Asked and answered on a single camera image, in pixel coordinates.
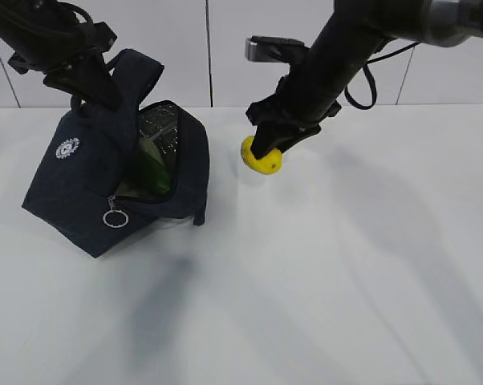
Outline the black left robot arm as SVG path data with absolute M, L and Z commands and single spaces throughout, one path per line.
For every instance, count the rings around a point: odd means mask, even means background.
M 103 57 L 117 35 L 79 6 L 62 1 L 0 1 L 0 39 L 14 50 L 8 64 L 19 74 L 41 72 L 45 86 L 111 111 L 122 104 Z

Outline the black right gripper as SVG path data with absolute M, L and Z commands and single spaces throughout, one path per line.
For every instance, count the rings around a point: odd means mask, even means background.
M 273 94 L 252 103 L 246 116 L 254 126 L 258 126 L 252 143 L 255 157 L 264 157 L 273 149 L 285 153 L 300 142 L 321 132 L 320 124 L 326 118 L 335 117 L 341 105 L 335 99 L 308 100 L 295 98 L 284 100 L 281 95 Z M 282 139 L 280 125 L 294 127 L 291 136 Z

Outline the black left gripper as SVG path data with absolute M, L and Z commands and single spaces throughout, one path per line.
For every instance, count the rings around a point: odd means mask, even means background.
M 14 50 L 8 64 L 19 74 L 37 71 L 43 84 L 89 103 L 117 111 L 122 95 L 104 62 L 117 36 L 105 22 L 70 26 L 8 22 L 6 43 Z

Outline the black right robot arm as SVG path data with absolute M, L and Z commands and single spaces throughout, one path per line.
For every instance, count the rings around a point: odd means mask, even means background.
M 470 37 L 483 39 L 483 1 L 336 1 L 310 47 L 292 38 L 248 38 L 249 61 L 290 67 L 275 92 L 246 112 L 257 129 L 252 153 L 261 159 L 275 148 L 286 152 L 318 134 L 355 75 L 392 40 L 455 47 Z

